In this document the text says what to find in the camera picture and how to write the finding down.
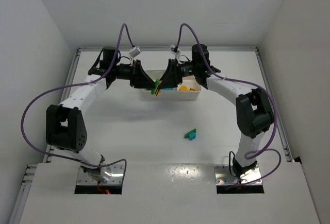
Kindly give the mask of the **yellow curved lego brick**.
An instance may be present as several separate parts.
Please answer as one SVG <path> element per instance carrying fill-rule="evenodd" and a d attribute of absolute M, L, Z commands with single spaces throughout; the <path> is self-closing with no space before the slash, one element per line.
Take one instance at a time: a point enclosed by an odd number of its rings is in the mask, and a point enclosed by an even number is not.
<path fill-rule="evenodd" d="M 186 92 L 186 91 L 188 91 L 188 88 L 185 85 L 182 85 L 179 90 Z"/>

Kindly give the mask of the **bee lego stack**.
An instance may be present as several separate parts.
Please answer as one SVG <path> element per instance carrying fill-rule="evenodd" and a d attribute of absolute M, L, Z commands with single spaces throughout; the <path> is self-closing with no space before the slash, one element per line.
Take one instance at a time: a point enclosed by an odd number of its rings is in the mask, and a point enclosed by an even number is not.
<path fill-rule="evenodd" d="M 160 89 L 159 89 L 159 85 L 158 85 L 158 88 L 157 88 L 157 95 L 155 95 L 155 96 L 158 96 L 159 94 L 160 94 Z"/>

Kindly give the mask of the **green lego plate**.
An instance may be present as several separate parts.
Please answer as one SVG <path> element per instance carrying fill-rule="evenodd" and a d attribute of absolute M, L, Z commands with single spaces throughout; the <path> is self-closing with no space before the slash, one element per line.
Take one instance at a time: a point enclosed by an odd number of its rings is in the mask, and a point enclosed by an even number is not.
<path fill-rule="evenodd" d="M 195 132 L 195 133 L 196 133 L 196 128 L 194 128 L 194 129 L 190 130 L 189 132 L 185 133 L 185 134 L 184 134 L 184 138 L 185 138 L 185 139 L 188 139 L 188 134 L 190 134 L 190 133 L 192 133 L 192 132 Z"/>

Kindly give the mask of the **small teal lego brick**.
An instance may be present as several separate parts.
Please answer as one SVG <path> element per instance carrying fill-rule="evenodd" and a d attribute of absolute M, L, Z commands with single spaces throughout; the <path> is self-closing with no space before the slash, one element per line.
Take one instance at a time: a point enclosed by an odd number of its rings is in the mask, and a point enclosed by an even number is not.
<path fill-rule="evenodd" d="M 196 133 L 195 132 L 192 132 L 192 133 L 188 134 L 188 139 L 189 140 L 193 140 L 195 138 L 196 138 Z"/>

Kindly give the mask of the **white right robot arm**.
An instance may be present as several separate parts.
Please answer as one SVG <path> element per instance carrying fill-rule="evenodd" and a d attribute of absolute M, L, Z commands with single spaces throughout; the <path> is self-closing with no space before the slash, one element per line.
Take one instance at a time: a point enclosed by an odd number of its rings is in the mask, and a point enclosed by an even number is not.
<path fill-rule="evenodd" d="M 263 135 L 274 123 L 274 113 L 266 93 L 261 88 L 251 89 L 233 81 L 227 81 L 220 70 L 210 64 L 209 51 L 204 44 L 191 48 L 190 61 L 178 62 L 170 59 L 162 77 L 155 84 L 155 94 L 167 88 L 175 88 L 184 77 L 194 76 L 197 83 L 209 91 L 224 97 L 236 108 L 237 126 L 241 132 L 238 151 L 233 157 L 230 172 L 240 178 L 254 169 Z"/>

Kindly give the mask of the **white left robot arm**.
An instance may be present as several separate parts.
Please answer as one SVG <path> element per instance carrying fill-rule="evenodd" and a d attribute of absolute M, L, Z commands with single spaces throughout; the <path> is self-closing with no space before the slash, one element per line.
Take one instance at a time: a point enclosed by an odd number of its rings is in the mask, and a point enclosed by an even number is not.
<path fill-rule="evenodd" d="M 140 48 L 128 52 L 130 62 L 120 63 L 120 52 L 114 47 L 104 47 L 88 70 L 80 85 L 59 105 L 50 105 L 46 111 L 46 142 L 65 151 L 85 170 L 99 171 L 105 164 L 104 157 L 94 151 L 87 141 L 84 114 L 91 104 L 106 91 L 116 79 L 128 80 L 133 88 L 152 89 L 154 81 L 143 70 L 136 57 Z"/>

